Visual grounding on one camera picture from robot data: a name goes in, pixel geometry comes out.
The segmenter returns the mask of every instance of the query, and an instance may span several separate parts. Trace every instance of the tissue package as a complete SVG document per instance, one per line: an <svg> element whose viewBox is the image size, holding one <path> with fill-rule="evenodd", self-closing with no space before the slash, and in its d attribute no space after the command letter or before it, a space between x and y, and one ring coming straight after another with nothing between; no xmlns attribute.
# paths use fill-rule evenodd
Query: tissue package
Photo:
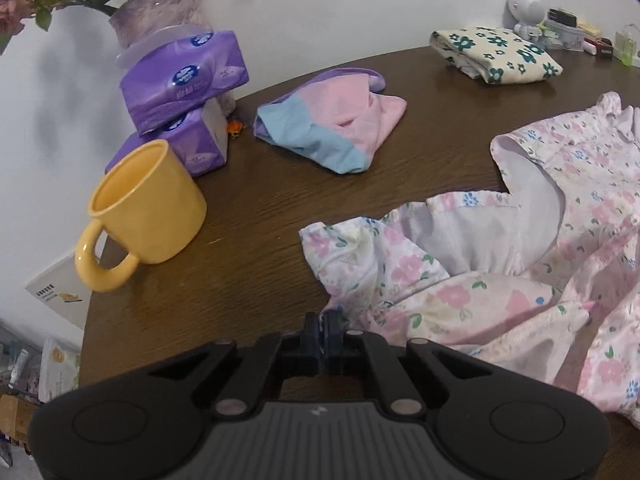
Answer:
<svg viewBox="0 0 640 480"><path fill-rule="evenodd" d="M120 147L105 173L127 153L155 139L164 139L192 176L215 170L226 163L226 119L216 99L181 115L150 134L132 134Z"/></svg>
<svg viewBox="0 0 640 480"><path fill-rule="evenodd" d="M120 82L136 130L149 133L249 81L236 35L207 32L143 57Z"/></svg>

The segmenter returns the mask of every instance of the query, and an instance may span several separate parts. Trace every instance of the folded floral cloth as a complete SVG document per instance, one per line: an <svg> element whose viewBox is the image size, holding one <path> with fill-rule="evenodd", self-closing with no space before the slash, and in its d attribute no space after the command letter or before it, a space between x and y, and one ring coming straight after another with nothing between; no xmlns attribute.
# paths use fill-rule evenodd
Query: folded floral cloth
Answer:
<svg viewBox="0 0 640 480"><path fill-rule="evenodd" d="M531 83L562 73L542 48L506 28L437 30L430 45L470 78L481 76L489 84Z"/></svg>
<svg viewBox="0 0 640 480"><path fill-rule="evenodd" d="M254 135L335 173L369 168L406 108L380 95L384 78L363 68L334 68L258 108Z"/></svg>

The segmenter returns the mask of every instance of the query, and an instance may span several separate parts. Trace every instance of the pink floral clothing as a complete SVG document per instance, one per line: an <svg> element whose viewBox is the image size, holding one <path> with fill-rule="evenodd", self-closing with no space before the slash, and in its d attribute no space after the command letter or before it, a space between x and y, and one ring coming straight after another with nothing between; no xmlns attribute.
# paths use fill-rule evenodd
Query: pink floral clothing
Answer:
<svg viewBox="0 0 640 480"><path fill-rule="evenodd" d="M350 324L555 383L640 427L640 110L604 94L496 137L510 194L445 193L300 231Z"/></svg>

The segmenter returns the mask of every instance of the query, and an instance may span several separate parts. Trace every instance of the cardboard box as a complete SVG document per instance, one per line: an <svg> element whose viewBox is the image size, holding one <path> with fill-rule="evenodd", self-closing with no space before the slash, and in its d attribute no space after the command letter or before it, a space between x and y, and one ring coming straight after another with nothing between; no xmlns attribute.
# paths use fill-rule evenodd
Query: cardboard box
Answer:
<svg viewBox="0 0 640 480"><path fill-rule="evenodd" d="M0 431L6 436L28 444L28 429L37 406L19 397L0 397Z"/></svg>

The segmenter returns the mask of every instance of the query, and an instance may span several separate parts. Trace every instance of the white cloth with green flowers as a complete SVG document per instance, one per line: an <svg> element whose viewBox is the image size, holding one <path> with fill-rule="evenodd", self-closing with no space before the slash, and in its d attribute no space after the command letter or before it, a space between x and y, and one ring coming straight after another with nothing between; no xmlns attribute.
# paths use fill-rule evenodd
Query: white cloth with green flowers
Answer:
<svg viewBox="0 0 640 480"><path fill-rule="evenodd" d="M506 28L437 30L430 45L470 78L481 76L489 84L531 83L562 73L542 48Z"/></svg>

